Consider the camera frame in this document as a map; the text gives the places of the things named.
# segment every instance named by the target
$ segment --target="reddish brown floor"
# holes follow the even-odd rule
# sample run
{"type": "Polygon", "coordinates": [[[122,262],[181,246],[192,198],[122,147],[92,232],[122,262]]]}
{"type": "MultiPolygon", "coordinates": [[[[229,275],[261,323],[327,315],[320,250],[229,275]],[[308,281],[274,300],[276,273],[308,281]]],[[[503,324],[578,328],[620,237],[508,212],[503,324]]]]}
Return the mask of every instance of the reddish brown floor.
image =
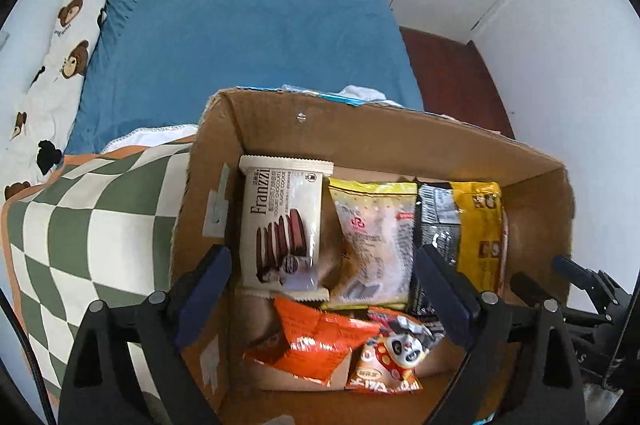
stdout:
{"type": "Polygon", "coordinates": [[[509,118],[476,46],[401,28],[426,111],[513,138],[509,118]]]}

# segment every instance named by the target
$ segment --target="mattress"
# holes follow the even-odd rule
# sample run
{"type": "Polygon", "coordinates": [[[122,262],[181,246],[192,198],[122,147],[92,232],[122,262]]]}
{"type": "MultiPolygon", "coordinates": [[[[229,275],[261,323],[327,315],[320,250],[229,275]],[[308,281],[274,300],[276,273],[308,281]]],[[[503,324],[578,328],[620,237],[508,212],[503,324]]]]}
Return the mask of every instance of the mattress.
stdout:
{"type": "Polygon", "coordinates": [[[107,0],[66,154],[196,124],[232,86],[367,86],[422,110],[386,0],[107,0]]]}

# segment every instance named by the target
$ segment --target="cardboard box wall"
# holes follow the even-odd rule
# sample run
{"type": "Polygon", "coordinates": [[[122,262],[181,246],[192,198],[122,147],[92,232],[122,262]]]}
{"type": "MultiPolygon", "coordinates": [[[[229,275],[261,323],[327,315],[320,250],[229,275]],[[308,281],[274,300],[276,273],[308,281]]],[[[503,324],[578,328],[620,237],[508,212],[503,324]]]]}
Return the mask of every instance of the cardboard box wall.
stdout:
{"type": "MultiPolygon", "coordinates": [[[[308,94],[243,89],[224,90],[212,97],[200,121],[174,235],[174,280],[195,268],[214,243],[231,249],[235,271],[239,271],[244,177],[237,166],[242,154],[329,160],[342,177],[353,179],[496,181],[509,223],[507,279],[525,271],[547,291],[566,299],[568,285],[550,267],[555,255],[570,250],[574,214],[571,186],[559,161],[435,115],[373,104],[356,107],[308,94]],[[203,235],[204,228],[208,237],[203,235]]],[[[327,192],[323,196],[321,278],[330,282],[339,268],[342,238],[327,192]]],[[[440,344],[421,366],[425,390],[417,394],[322,392],[316,384],[242,360],[246,347],[277,326],[277,318],[267,300],[237,293],[237,280],[236,275],[230,281],[198,342],[183,352],[191,374],[225,424],[263,423],[281,414],[292,415],[298,425],[353,423],[371,412],[376,423],[398,419],[422,423],[462,360],[459,348],[440,344]]],[[[519,302],[508,289],[504,298],[519,302]]],[[[507,362],[498,379],[503,383],[490,391],[483,412],[498,402],[508,368],[507,362]]],[[[334,387],[341,387],[347,375],[345,361],[334,374],[334,387]]]]}

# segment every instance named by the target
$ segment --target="silver screw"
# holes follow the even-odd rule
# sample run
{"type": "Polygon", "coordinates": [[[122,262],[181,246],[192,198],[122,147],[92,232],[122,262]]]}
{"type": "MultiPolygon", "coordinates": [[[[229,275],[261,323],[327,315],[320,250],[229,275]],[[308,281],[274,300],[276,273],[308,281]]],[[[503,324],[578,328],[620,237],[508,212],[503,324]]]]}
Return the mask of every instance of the silver screw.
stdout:
{"type": "Polygon", "coordinates": [[[543,303],[545,310],[549,313],[555,313],[558,311],[558,303],[554,299],[547,299],[543,303]]]}
{"type": "Polygon", "coordinates": [[[151,304],[160,304],[164,302],[164,299],[166,299],[166,293],[164,291],[154,291],[149,295],[149,302],[151,302],[151,304]]]}
{"type": "Polygon", "coordinates": [[[94,300],[91,304],[89,304],[89,311],[91,313],[97,313],[98,311],[104,308],[104,302],[101,300],[94,300]]]}
{"type": "Polygon", "coordinates": [[[484,302],[487,304],[496,304],[498,302],[498,296],[492,291],[483,291],[480,296],[484,302]]]}

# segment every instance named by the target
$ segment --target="snack package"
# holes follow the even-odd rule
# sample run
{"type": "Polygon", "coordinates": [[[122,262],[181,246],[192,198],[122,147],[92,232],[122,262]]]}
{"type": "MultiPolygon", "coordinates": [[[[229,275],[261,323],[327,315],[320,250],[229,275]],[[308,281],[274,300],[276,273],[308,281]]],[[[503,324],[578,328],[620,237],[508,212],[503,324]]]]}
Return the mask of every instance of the snack package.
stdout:
{"type": "Polygon", "coordinates": [[[273,305],[282,330],[244,357],[321,385],[329,386],[344,358],[380,331],[378,323],[324,313],[280,296],[273,305]]]}
{"type": "Polygon", "coordinates": [[[414,265],[415,183],[359,183],[331,178],[346,254],[338,285],[323,308],[404,308],[414,265]]]}
{"type": "Polygon", "coordinates": [[[421,323],[384,308],[369,308],[368,314],[380,323],[380,334],[362,346],[345,389],[384,394],[420,391],[422,385],[414,369],[442,340],[440,322],[421,323]]]}
{"type": "Polygon", "coordinates": [[[322,176],[329,161],[242,156],[245,174],[240,262],[252,294],[285,291],[297,299],[326,300],[318,286],[322,176]]]}
{"type": "MultiPolygon", "coordinates": [[[[416,248],[432,243],[478,291],[498,290],[504,247],[497,183],[418,183],[415,218],[416,248]]],[[[437,318],[415,275],[406,312],[421,320],[437,318]]]]}

